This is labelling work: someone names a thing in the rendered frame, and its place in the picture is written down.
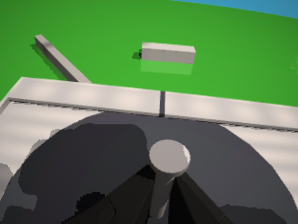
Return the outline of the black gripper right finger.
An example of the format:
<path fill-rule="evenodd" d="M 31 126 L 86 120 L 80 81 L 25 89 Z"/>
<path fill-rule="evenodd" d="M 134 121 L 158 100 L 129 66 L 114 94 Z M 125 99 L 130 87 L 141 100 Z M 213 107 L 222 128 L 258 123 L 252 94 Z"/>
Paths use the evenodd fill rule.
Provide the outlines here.
<path fill-rule="evenodd" d="M 169 224 L 234 224 L 184 172 L 174 177 L 169 200 Z"/>

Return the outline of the grey metal pin with flat head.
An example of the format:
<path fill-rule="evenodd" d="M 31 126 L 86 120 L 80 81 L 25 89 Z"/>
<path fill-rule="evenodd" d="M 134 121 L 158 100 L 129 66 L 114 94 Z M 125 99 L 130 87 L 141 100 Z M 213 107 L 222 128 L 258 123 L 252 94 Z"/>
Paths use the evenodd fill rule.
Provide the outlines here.
<path fill-rule="evenodd" d="M 160 140 L 150 148 L 148 161 L 150 169 L 156 172 L 149 216 L 161 218 L 168 204 L 174 177 L 182 175 L 189 167 L 190 155 L 188 149 L 177 141 Z"/>

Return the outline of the dark grey disc with centre hole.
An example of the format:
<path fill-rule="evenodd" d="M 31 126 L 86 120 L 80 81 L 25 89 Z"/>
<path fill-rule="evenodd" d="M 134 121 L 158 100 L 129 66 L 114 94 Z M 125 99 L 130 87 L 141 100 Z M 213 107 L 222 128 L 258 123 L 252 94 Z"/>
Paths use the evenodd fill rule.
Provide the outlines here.
<path fill-rule="evenodd" d="M 253 145 L 212 121 L 105 111 L 45 140 L 0 200 L 0 224 L 64 224 L 149 165 L 160 140 L 184 145 L 186 173 L 234 224 L 298 224 L 290 190 Z"/>

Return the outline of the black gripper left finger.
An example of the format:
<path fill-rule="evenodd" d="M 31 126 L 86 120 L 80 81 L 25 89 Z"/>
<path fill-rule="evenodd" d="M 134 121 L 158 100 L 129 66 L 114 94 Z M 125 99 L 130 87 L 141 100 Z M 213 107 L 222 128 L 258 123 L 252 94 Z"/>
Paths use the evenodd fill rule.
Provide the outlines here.
<path fill-rule="evenodd" d="M 64 224 L 146 224 L 156 172 L 145 165 L 96 205 Z"/>

